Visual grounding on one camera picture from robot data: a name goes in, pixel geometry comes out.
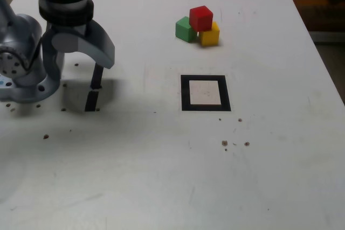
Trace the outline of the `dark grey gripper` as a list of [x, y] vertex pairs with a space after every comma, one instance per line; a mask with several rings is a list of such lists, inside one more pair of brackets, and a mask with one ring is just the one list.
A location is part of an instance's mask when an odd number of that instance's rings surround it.
[[49, 23], [42, 36], [42, 57], [49, 85], [59, 88], [64, 53], [83, 53], [99, 66], [110, 69], [115, 63], [115, 46], [109, 35], [95, 21], [79, 26]]

